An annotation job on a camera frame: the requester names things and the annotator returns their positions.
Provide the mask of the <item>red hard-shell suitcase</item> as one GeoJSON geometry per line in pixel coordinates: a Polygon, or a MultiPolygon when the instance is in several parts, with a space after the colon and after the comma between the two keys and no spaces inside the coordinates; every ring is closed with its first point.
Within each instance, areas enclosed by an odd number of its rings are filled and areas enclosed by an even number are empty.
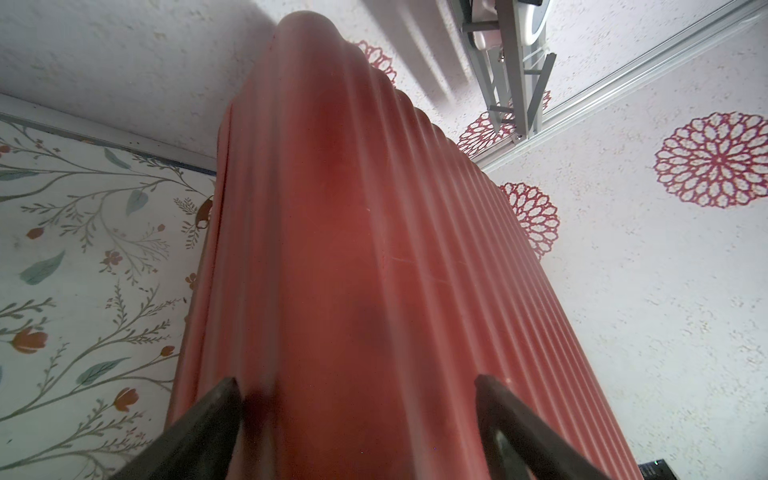
{"type": "Polygon", "coordinates": [[[233,377],[233,479],[485,479],[481,374],[639,477],[506,194],[331,20],[285,16],[220,125],[168,421],[233,377]]]}

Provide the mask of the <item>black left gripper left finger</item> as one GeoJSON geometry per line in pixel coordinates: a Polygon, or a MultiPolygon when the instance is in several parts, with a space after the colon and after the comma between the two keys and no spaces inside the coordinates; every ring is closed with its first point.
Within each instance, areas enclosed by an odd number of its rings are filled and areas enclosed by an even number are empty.
{"type": "Polygon", "coordinates": [[[220,381],[114,479],[224,479],[242,418],[233,378],[220,381]]]}

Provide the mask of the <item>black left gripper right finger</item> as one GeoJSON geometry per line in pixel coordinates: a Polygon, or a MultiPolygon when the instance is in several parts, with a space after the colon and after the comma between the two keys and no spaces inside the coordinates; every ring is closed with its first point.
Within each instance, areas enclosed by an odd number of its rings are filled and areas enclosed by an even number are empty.
{"type": "Polygon", "coordinates": [[[492,479],[605,479],[506,386],[475,379],[475,410],[492,479]]]}

